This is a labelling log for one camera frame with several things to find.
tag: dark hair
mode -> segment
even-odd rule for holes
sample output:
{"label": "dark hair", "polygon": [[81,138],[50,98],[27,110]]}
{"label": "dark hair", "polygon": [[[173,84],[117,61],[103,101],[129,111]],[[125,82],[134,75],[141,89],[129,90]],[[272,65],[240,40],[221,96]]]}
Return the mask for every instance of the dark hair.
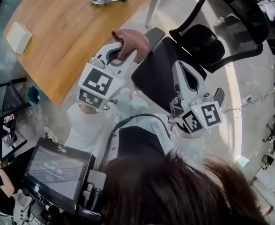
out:
{"label": "dark hair", "polygon": [[204,168],[201,172],[171,153],[155,161],[109,162],[105,225],[267,225],[239,169],[212,161]]}

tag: mesh chair back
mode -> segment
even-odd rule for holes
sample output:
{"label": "mesh chair back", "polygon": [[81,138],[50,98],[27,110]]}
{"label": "mesh chair back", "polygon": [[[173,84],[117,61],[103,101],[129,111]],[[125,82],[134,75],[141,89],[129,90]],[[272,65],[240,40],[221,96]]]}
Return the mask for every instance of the mesh chair back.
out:
{"label": "mesh chair back", "polygon": [[268,21],[254,0],[199,0],[173,39],[213,73],[262,53]]}

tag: table leg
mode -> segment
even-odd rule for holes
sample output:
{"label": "table leg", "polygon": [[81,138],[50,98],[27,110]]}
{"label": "table leg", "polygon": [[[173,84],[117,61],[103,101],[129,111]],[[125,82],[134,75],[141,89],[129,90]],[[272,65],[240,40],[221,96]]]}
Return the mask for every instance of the table leg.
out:
{"label": "table leg", "polygon": [[158,8],[160,1],[161,0],[152,0],[150,3],[150,7],[149,7],[146,23],[145,23],[147,28],[150,26],[152,16],[153,16],[155,10]]}

